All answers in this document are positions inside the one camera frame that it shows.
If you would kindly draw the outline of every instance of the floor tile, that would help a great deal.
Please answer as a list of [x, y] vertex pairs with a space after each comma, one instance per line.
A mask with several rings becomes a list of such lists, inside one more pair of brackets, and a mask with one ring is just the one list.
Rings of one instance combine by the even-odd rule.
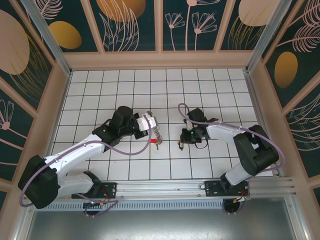
[[97, 109], [100, 96], [84, 96], [81, 110]]
[[135, 80], [135, 70], [120, 70], [119, 82], [133, 82]]
[[150, 179], [149, 160], [131, 160], [129, 180], [149, 180]]
[[177, 108], [180, 103], [185, 102], [185, 97], [183, 94], [169, 94], [167, 97], [169, 108]]
[[64, 110], [60, 120], [60, 125], [77, 125], [79, 110]]
[[99, 99], [99, 109], [115, 109], [116, 96], [115, 95], [101, 95]]
[[150, 70], [135, 70], [134, 81], [150, 81]]
[[129, 160], [110, 161], [108, 181], [128, 180]]
[[119, 70], [107, 70], [103, 74], [103, 82], [118, 82]]
[[182, 69], [182, 79], [184, 81], [198, 80], [197, 69]]
[[101, 181], [107, 181], [109, 161], [90, 161], [89, 171], [96, 175]]
[[104, 71], [89, 71], [86, 82], [87, 83], [102, 82], [103, 75], [104, 75]]
[[221, 140], [209, 140], [209, 151], [211, 158], [229, 157], [227, 143]]
[[200, 93], [199, 81], [183, 82], [183, 92], [185, 94], [198, 94], [198, 93]]
[[230, 81], [218, 80], [215, 81], [216, 91], [218, 93], [232, 93], [232, 86]]
[[134, 83], [134, 94], [150, 94], [149, 81], [137, 81]]
[[178, 141], [170, 141], [170, 158], [171, 159], [189, 159], [189, 145], [185, 144], [183, 150], [179, 149]]
[[150, 159], [169, 159], [169, 141], [163, 141], [158, 147], [159, 150], [155, 144], [150, 145]]
[[133, 109], [149, 109], [150, 108], [150, 95], [134, 95], [133, 96]]
[[193, 179], [210, 179], [213, 177], [210, 158], [191, 159], [191, 168]]
[[231, 80], [232, 89], [234, 93], [248, 93], [246, 80]]
[[170, 160], [151, 160], [150, 161], [150, 179], [161, 180], [170, 179]]
[[100, 82], [89, 82], [85, 84], [84, 95], [100, 95], [100, 91]]
[[219, 107], [218, 95], [216, 93], [202, 93], [203, 107]]
[[167, 108], [168, 107], [168, 98], [171, 95], [166, 95], [166, 94], [152, 94], [151, 95], [151, 108], [152, 109], [157, 109], [157, 108]]
[[236, 105], [238, 107], [252, 106], [252, 101], [249, 93], [235, 93], [234, 94]]
[[228, 70], [225, 68], [214, 68], [212, 69], [214, 80], [229, 80]]
[[190, 179], [191, 178], [190, 159], [171, 160], [171, 177], [172, 179]]
[[73, 143], [77, 126], [59, 126], [55, 142]]
[[184, 88], [182, 81], [168, 81], [167, 83], [168, 94], [183, 94]]
[[117, 82], [104, 82], [101, 87], [101, 95], [116, 95], [117, 89]]
[[225, 174], [231, 170], [231, 162], [229, 157], [211, 158], [211, 164], [214, 178], [220, 178], [222, 174]]
[[98, 110], [81, 110], [78, 125], [95, 125]]
[[119, 82], [118, 95], [132, 95], [134, 94], [134, 82]]
[[166, 80], [167, 81], [181, 81], [182, 80], [181, 69], [167, 69], [166, 70]]
[[151, 70], [151, 81], [166, 81], [166, 70], [165, 69], [152, 69]]
[[166, 94], [167, 82], [165, 81], [152, 81], [151, 82], [151, 94]]
[[214, 74], [212, 69], [198, 69], [198, 78], [199, 80], [213, 80]]
[[87, 82], [88, 71], [74, 71], [72, 73], [71, 83]]
[[231, 80], [244, 80], [245, 76], [241, 68], [229, 68], [229, 76]]
[[202, 94], [213, 94], [216, 93], [216, 85], [214, 81], [199, 81], [200, 91]]
[[71, 83], [68, 90], [68, 96], [82, 96], [85, 92], [85, 87], [85, 83]]
[[257, 117], [253, 107], [238, 107], [241, 122], [256, 122]]

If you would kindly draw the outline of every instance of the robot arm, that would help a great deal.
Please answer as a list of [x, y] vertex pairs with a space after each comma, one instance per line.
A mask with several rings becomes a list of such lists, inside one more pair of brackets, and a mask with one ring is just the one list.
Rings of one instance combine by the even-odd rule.
[[[216, 118], [207, 120], [204, 113], [196, 108], [188, 114], [190, 120], [203, 123], [212, 123]], [[267, 134], [259, 125], [254, 125], [249, 130], [256, 132], [266, 138]], [[234, 144], [240, 159], [234, 168], [224, 173], [221, 178], [221, 186], [227, 193], [230, 188], [245, 181], [251, 176], [255, 176], [265, 168], [274, 164], [279, 159], [276, 149], [258, 136], [250, 134], [240, 128], [228, 126], [228, 124], [192, 124], [192, 129], [183, 128], [180, 136], [179, 147], [183, 149], [183, 144], [201, 143], [202, 139], [218, 139], [229, 144]]]
[[41, 158], [39, 155], [32, 157], [25, 167], [18, 187], [22, 190], [38, 169], [67, 153], [40, 172], [28, 186], [25, 195], [38, 209], [46, 207], [56, 198], [71, 194], [90, 193], [91, 196], [94, 196], [101, 188], [101, 181], [93, 173], [85, 171], [79, 175], [66, 176], [66, 174], [85, 160], [110, 149], [101, 143], [114, 147], [120, 143], [123, 137], [134, 135], [135, 139], [140, 139], [147, 136], [149, 126], [146, 119], [152, 129], [158, 126], [156, 118], [150, 112], [140, 117], [138, 113], [133, 114], [131, 108], [120, 106], [114, 112], [112, 119], [108, 119], [76, 145], [45, 158]]

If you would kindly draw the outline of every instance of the dark green wall panel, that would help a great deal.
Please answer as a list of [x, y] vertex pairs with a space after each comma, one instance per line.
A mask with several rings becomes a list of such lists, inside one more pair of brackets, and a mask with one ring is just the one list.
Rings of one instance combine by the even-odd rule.
[[[0, 10], [8, 13], [19, 22], [25, 31], [25, 33], [21, 32], [21, 34], [26, 34], [29, 43], [29, 59], [26, 68], [20, 74], [10, 74], [6, 72], [6, 69], [1, 69], [0, 67], [0, 77], [17, 91], [32, 107], [34, 107], [34, 109], [37, 109], [49, 78], [52, 65], [8, 0], [1, 2]], [[11, 33], [0, 32], [0, 34], [2, 35], [1, 38], [11, 37]], [[13, 63], [17, 64], [17, 66], [14, 67], [19, 68], [18, 65], [22, 64], [20, 62], [21, 54], [22, 53], [19, 50], [11, 53], [11, 55], [15, 55], [16, 59], [18, 59]]]
[[33, 118], [1, 89], [0, 112], [0, 178], [11, 181]]
[[320, 20], [316, 18], [320, 16], [320, 9], [313, 8], [310, 11], [315, 23], [308, 25], [305, 21], [310, 22], [311, 19], [305, 14], [309, 10], [306, 9], [307, 3], [315, 1], [305, 1], [302, 4], [266, 63], [282, 107], [320, 71]]
[[[119, 8], [119, 0], [98, 0], [106, 5], [111, 12], [116, 12]], [[155, 6], [154, 0], [127, 0], [124, 3], [130, 3], [132, 14], [128, 10], [130, 17], [122, 14], [114, 14], [108, 17], [100, 9], [97, 0], [90, 0], [94, 18], [100, 33], [101, 42], [103, 42], [106, 52], [131, 52], [131, 51], [155, 51]], [[125, 24], [122, 19], [130, 19]]]
[[[186, 38], [188, 50], [214, 49], [226, 1], [202, 2], [208, 4], [201, 4], [199, 1], [197, 5], [189, 7], [185, 0], [163, 1], [164, 51], [186, 50]], [[201, 33], [196, 34], [195, 29], [199, 29]]]
[[287, 115], [303, 165], [309, 178], [320, 174], [320, 85]]
[[0, 212], [1, 212], [2, 206], [4, 205], [6, 196], [7, 196], [6, 192], [0, 191]]

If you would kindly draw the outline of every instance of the grid floor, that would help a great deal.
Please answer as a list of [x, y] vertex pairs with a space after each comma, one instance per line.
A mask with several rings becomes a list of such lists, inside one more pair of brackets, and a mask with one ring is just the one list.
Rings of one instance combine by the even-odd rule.
[[[102, 181], [219, 178], [239, 163], [236, 148], [211, 139], [204, 149], [185, 144], [181, 151], [178, 140], [186, 125], [177, 109], [179, 103], [201, 108], [208, 119], [244, 127], [257, 123], [242, 69], [74, 71], [52, 153], [82, 141], [110, 119], [115, 109], [128, 106], [140, 116], [151, 111], [157, 118], [163, 137], [159, 150], [155, 144], [135, 156], [110, 150], [68, 174], [89, 170]], [[125, 137], [116, 148], [134, 153], [147, 139]], [[272, 175], [269, 171], [260, 176]]]

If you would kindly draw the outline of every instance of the metal frame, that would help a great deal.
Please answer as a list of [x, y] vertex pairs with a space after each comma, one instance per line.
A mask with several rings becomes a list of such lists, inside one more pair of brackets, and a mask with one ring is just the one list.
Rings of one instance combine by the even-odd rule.
[[32, 19], [34, 25], [40, 32], [44, 41], [47, 43], [55, 59], [60, 64], [65, 75], [69, 76], [70, 68], [64, 56], [64, 53], [62, 52], [60, 46], [58, 45], [55, 37], [52, 35], [45, 19], [40, 14], [39, 9], [36, 5], [36, 2], [30, 1], [30, 0], [20, 0], [20, 1], [23, 4], [26, 12], [29, 14], [30, 18]]
[[268, 24], [265, 26], [258, 42], [255, 45], [255, 48], [250, 56], [250, 59], [247, 63], [247, 72], [251, 73], [258, 61], [260, 60], [262, 54], [264, 53], [266, 47], [268, 46], [270, 40], [274, 36], [275, 32], [280, 25], [283, 16], [286, 14], [287, 10], [290, 7], [292, 0], [281, 0], [278, 2]]

